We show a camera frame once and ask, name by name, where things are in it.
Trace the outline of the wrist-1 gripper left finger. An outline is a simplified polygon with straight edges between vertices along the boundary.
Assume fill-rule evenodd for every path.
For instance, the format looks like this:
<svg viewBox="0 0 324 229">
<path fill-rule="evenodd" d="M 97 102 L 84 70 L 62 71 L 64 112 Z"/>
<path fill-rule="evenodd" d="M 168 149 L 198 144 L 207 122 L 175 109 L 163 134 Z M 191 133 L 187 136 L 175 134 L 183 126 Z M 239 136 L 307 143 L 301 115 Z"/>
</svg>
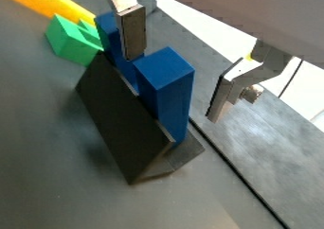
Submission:
<svg viewBox="0 0 324 229">
<path fill-rule="evenodd" d="M 115 13 L 124 57 L 131 61 L 144 53 L 147 47 L 145 8 L 137 0 L 108 1 Z"/>
</svg>

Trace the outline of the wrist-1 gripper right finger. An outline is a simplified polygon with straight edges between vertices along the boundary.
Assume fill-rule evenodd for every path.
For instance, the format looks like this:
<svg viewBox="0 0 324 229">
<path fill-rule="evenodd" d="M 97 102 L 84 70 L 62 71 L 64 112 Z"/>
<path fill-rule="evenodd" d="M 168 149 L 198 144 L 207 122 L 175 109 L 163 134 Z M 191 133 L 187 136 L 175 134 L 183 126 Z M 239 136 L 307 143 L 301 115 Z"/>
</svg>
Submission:
<svg viewBox="0 0 324 229">
<path fill-rule="evenodd" d="M 291 55 L 258 40 L 246 57 L 239 58 L 220 73 L 206 111 L 216 122 L 239 99 L 253 103 L 263 92 L 259 82 L 277 77 L 286 68 Z"/>
</svg>

